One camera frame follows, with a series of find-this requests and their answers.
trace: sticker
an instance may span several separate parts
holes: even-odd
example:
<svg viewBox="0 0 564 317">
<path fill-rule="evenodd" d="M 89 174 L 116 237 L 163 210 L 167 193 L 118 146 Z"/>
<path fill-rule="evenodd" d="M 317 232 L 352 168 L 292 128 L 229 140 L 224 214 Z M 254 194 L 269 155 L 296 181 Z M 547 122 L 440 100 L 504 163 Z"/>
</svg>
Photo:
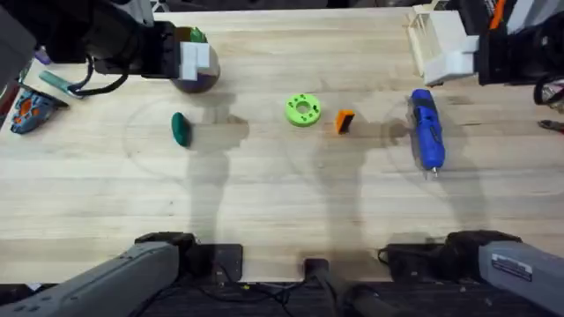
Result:
<svg viewBox="0 0 564 317">
<path fill-rule="evenodd" d="M 492 254 L 492 266 L 513 276 L 532 282 L 532 266 L 513 260 L 507 256 Z"/>
</svg>

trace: blue drill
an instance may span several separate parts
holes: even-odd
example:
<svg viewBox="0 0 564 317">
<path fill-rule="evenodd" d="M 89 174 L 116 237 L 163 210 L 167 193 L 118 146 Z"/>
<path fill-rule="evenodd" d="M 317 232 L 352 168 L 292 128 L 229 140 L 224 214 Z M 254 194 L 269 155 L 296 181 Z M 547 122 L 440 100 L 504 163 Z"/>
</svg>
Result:
<svg viewBox="0 0 564 317">
<path fill-rule="evenodd" d="M 438 169 L 444 164 L 444 144 L 439 113 L 434 104 L 431 92 L 416 89 L 412 93 L 413 115 L 415 116 L 419 156 L 421 165 L 428 171 L 438 175 Z"/>
</svg>

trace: orange toy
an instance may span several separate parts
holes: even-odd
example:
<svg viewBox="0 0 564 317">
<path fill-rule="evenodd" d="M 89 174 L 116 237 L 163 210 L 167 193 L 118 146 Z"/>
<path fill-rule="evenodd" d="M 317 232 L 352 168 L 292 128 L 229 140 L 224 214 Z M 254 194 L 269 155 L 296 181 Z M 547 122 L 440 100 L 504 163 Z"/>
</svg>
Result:
<svg viewBox="0 0 564 317">
<path fill-rule="evenodd" d="M 339 110 L 335 119 L 335 130 L 338 134 L 344 134 L 349 131 L 349 126 L 354 118 L 354 111 Z"/>
</svg>

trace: green ring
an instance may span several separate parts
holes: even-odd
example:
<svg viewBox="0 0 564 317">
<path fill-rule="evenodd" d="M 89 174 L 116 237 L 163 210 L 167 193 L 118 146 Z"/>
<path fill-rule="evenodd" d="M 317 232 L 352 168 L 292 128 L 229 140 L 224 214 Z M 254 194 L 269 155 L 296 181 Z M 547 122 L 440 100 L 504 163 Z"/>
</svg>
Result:
<svg viewBox="0 0 564 317">
<path fill-rule="evenodd" d="M 303 105 L 308 111 L 301 114 L 298 106 Z M 321 105 L 314 96 L 306 93 L 299 93 L 286 100 L 286 118 L 297 127 L 309 127 L 316 123 L 321 117 Z"/>
</svg>

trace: wooden table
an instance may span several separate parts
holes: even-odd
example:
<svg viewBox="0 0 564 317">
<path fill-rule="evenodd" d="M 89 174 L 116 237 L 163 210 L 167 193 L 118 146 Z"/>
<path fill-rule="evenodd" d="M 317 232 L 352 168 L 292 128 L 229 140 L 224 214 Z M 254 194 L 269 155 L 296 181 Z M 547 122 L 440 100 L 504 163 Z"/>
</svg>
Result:
<svg viewBox="0 0 564 317">
<path fill-rule="evenodd" d="M 536 121 L 558 114 L 530 87 L 433 89 L 448 158 L 438 181 L 417 168 L 406 98 L 422 86 L 405 34 L 406 9 L 167 13 L 200 26 L 221 79 L 186 95 L 131 77 L 116 92 L 73 100 L 26 136 L 0 133 L 0 283 L 61 282 L 148 232 L 193 232 L 241 243 L 246 280 L 293 280 L 307 256 L 345 276 L 383 278 L 374 251 L 460 229 L 517 234 L 564 255 L 564 138 Z M 85 66 L 49 67 L 69 80 Z M 95 76 L 90 86 L 115 77 Z M 298 92 L 322 119 L 284 117 Z M 337 136 L 338 109 L 357 116 Z M 190 150 L 173 113 L 195 123 Z"/>
</svg>

